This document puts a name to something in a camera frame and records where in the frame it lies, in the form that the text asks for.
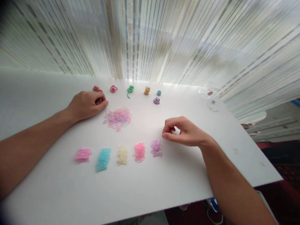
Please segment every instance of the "white table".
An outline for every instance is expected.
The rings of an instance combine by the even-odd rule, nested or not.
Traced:
[[[128,99],[130,84],[135,89]],[[0,139],[62,110],[76,93],[91,91],[94,85],[106,94],[106,110],[131,110],[131,124],[116,132],[103,125],[103,111],[70,128],[3,202],[13,224],[99,225],[212,197],[200,150],[161,138],[165,119],[181,115],[212,135],[252,186],[282,179],[224,103],[217,98],[220,110],[211,111],[197,87],[4,72]],[[114,94],[109,92],[111,85],[119,88]],[[151,88],[148,96],[143,94],[146,86]],[[153,103],[157,90],[162,92],[160,105]],[[150,154],[154,139],[162,140],[162,158]],[[136,163],[132,155],[139,142],[146,144],[146,158]],[[129,146],[126,166],[117,165],[120,144]],[[80,147],[92,149],[90,163],[74,162]],[[106,171],[97,173],[101,148],[112,149],[111,160]]]

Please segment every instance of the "rubber band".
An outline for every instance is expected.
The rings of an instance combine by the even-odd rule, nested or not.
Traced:
[[[119,148],[119,160],[118,164],[121,165],[127,165],[128,162],[128,146],[126,145],[118,145]]]
[[[92,151],[90,148],[81,148],[75,153],[74,159],[77,161],[77,164],[88,163],[91,154]]]
[[[145,143],[140,142],[136,145],[134,145],[135,154],[133,155],[135,157],[135,161],[137,163],[142,162],[145,159]]]
[[[114,85],[110,87],[110,92],[111,93],[115,93],[117,90],[118,90],[118,88]]]
[[[150,143],[150,145],[151,145],[151,148],[152,148],[152,150],[151,150],[151,154],[153,155],[153,158],[154,157],[157,157],[157,156],[159,156],[159,157],[162,157],[162,155],[163,155],[163,150],[162,150],[162,143],[161,143],[161,141],[159,141],[159,140],[154,140],[154,141],[152,141],[151,143]]]
[[[150,92],[150,88],[149,88],[149,87],[146,87],[144,94],[145,94],[145,95],[148,95],[149,92]]]
[[[122,127],[126,127],[131,122],[130,110],[126,107],[106,112],[104,118],[103,124],[117,131],[121,131]]]
[[[160,103],[159,101],[160,101],[160,99],[159,99],[159,98],[155,98],[155,99],[153,99],[153,102],[154,102],[154,104],[157,104],[157,105],[158,105],[158,104]]]
[[[129,88],[127,88],[127,97],[128,97],[128,98],[130,98],[130,97],[128,96],[128,94],[129,94],[129,93],[132,93],[133,90],[134,90],[134,86],[132,86],[132,85],[130,85]]]
[[[96,171],[97,172],[107,169],[107,165],[108,165],[109,160],[110,160],[110,153],[111,153],[110,148],[102,148],[101,149],[101,152],[99,152],[98,162],[97,162],[97,165],[96,165]]]
[[[103,92],[98,86],[94,86],[94,87],[93,87],[93,91],[96,91],[96,92]]]

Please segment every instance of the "white curtain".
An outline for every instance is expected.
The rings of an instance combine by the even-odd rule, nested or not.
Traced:
[[[238,119],[300,97],[299,0],[19,0],[0,35],[2,67],[213,81]]]

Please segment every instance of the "teal rubber band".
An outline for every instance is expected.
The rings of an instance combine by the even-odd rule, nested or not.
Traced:
[[[129,93],[132,93],[133,90],[134,90],[134,86],[130,85],[129,88],[127,89],[127,97],[128,97],[128,98],[130,98],[130,97],[128,96],[128,94],[129,94]]]

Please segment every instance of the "finger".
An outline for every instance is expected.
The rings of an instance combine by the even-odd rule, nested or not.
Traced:
[[[171,128],[176,127],[179,122],[180,121],[178,118],[173,118],[172,120],[169,120],[168,122],[166,122],[165,127],[162,130],[162,133],[166,133],[169,130],[171,130]]]
[[[162,137],[166,140],[176,142],[176,143],[181,143],[182,142],[182,137],[180,135],[175,135],[175,134],[170,134],[170,133],[163,133]]]
[[[108,101],[104,100],[99,105],[93,106],[98,112],[102,111],[108,105]]]
[[[106,100],[105,95],[103,94],[103,92],[90,92],[93,100],[96,100],[98,98],[103,100]]]
[[[171,120],[173,120],[173,119],[176,119],[176,118],[177,118],[177,117],[173,117],[173,118],[166,119],[166,120],[165,120],[165,125],[166,125],[167,122],[169,122],[169,121],[171,121]]]

